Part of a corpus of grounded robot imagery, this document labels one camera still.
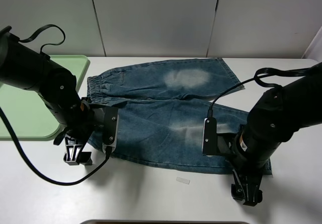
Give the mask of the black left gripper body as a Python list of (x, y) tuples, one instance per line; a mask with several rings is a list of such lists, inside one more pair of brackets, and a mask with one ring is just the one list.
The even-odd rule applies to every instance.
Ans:
[(64, 137), (71, 137), (86, 143), (94, 130), (103, 127), (105, 105), (93, 103), (90, 98), (82, 97), (78, 104), (54, 114), (62, 120), (63, 131), (54, 139), (54, 145), (60, 145)]

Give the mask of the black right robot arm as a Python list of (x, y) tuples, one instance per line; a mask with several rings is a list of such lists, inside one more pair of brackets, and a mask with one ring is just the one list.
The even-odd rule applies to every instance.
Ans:
[(256, 71), (254, 81), (267, 88), (237, 133), (216, 138), (218, 154), (233, 167), (233, 199), (247, 206), (263, 200), (264, 166), (283, 142), (298, 130), (321, 124), (321, 63), (309, 68)]

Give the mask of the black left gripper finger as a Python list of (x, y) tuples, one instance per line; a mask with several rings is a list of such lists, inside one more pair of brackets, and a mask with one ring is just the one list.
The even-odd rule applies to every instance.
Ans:
[(76, 138), (66, 136), (65, 140), (65, 149), (63, 160), (70, 166), (75, 166), (79, 164), (85, 165), (87, 162), (86, 155), (83, 153), (85, 144)]
[(84, 166), (91, 166), (93, 164), (91, 155), (91, 152), (81, 152), (79, 154), (79, 163)]

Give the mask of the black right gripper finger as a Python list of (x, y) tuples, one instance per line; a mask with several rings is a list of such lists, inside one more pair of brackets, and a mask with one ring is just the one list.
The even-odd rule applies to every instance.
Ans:
[(244, 177), (243, 191), (244, 203), (246, 206), (256, 206), (263, 200), (263, 193), (260, 190), (260, 184), (263, 175), (246, 175)]
[(232, 170), (234, 184), (231, 185), (231, 196), (234, 200), (247, 200), (247, 175), (236, 169)]

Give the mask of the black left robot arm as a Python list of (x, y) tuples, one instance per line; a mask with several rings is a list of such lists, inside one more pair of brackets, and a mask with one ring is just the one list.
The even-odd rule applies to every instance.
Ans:
[(1, 30), (1, 82), (36, 92), (64, 128), (54, 140), (55, 145), (65, 142), (63, 160), (69, 165), (91, 165), (91, 153), (83, 149), (99, 123), (94, 118), (90, 98), (78, 95), (76, 77), (69, 70), (43, 51), (25, 46), (52, 27), (45, 25), (27, 39), (10, 33), (10, 26)]

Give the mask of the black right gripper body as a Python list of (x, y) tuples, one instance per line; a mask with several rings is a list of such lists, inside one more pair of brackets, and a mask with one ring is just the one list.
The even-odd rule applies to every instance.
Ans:
[(250, 160), (247, 153), (240, 145), (245, 124), (240, 124), (237, 133), (218, 133), (217, 150), (220, 156), (230, 163), (239, 174), (248, 175), (271, 175), (271, 162), (268, 159), (262, 167), (259, 167), (255, 161)]

